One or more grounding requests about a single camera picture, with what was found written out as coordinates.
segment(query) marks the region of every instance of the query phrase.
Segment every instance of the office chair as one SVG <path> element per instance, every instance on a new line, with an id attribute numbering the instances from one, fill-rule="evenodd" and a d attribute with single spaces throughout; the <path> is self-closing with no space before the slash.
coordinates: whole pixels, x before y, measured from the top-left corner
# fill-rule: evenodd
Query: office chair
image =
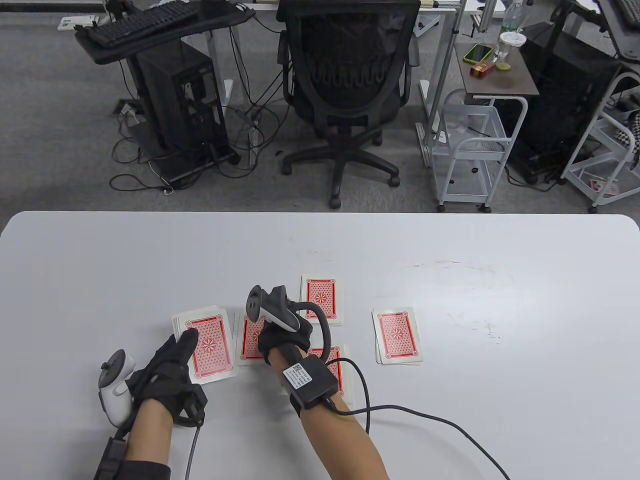
<path id="1" fill-rule="evenodd" d="M 291 175 L 298 162 L 334 160 L 332 209 L 340 208 L 348 162 L 387 172 L 389 186 L 400 185 L 398 167 L 361 148 L 368 141 L 382 144 L 380 126 L 409 99 L 411 68 L 419 65 L 413 35 L 419 8 L 420 0 L 280 1 L 276 18 L 286 25 L 278 46 L 284 98 L 328 144 L 287 155 L 281 173 Z M 364 131 L 352 135 L 354 127 Z"/>

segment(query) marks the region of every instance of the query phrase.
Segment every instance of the qr code label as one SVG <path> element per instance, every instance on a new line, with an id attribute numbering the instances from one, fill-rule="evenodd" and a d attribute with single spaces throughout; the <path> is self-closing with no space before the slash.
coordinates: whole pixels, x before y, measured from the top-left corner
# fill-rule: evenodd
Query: qr code label
<path id="1" fill-rule="evenodd" d="M 312 380 L 307 371 L 300 364 L 295 364 L 282 373 L 287 380 L 289 380 L 289 383 L 294 390 L 298 390 L 300 387 L 306 385 Z"/>

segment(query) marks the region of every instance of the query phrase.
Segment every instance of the smartphone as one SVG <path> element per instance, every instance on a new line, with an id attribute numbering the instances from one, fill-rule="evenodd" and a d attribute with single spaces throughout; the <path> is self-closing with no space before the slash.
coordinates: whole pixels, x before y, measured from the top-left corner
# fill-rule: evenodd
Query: smartphone
<path id="1" fill-rule="evenodd" d="M 475 44 L 462 59 L 471 65 L 486 60 L 493 53 L 493 49 L 487 45 Z"/>

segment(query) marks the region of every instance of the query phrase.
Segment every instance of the red playing card back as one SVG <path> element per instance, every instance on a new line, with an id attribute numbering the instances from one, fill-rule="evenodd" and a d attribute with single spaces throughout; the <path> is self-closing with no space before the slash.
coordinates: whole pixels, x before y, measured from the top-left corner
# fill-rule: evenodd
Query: red playing card back
<path id="1" fill-rule="evenodd" d="M 378 314 L 387 358 L 418 356 L 408 312 Z"/>
<path id="2" fill-rule="evenodd" d="M 264 327 L 264 320 L 264 317 L 262 317 L 254 323 L 249 320 L 249 317 L 244 316 L 242 352 L 240 352 L 242 360 L 260 360 L 263 358 L 262 353 L 258 350 L 258 338 L 262 327 Z"/>
<path id="3" fill-rule="evenodd" d="M 307 280 L 307 300 L 320 306 L 327 319 L 337 318 L 335 306 L 335 280 Z M 307 320 L 317 319 L 317 315 L 307 310 Z"/>
<path id="4" fill-rule="evenodd" d="M 193 353 L 195 378 L 212 376 L 233 368 L 222 315 L 188 321 L 185 327 L 196 328 L 199 333 L 198 345 Z"/>
<path id="5" fill-rule="evenodd" d="M 318 358 L 322 355 L 321 348 L 310 348 L 309 355 L 315 355 Z M 342 356 L 342 352 L 340 351 L 340 347 L 331 347 L 331 353 L 329 354 L 329 358 L 327 358 L 327 362 L 333 360 L 334 358 L 340 358 Z M 342 364 L 340 362 L 335 362 L 334 364 L 329 365 L 329 370 L 333 373 L 338 379 L 338 389 L 341 397 L 344 397 L 344 385 L 343 385 L 343 377 L 342 377 Z"/>

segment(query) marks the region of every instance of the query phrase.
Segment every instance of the white vr controller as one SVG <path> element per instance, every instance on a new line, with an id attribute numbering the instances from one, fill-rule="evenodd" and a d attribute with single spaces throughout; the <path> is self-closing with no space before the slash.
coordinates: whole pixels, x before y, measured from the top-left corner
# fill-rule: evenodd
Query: white vr controller
<path id="1" fill-rule="evenodd" d="M 102 364 L 98 379 L 98 397 L 111 425 L 118 428 L 133 410 L 133 398 L 126 380 L 133 373 L 136 361 L 120 349 Z"/>

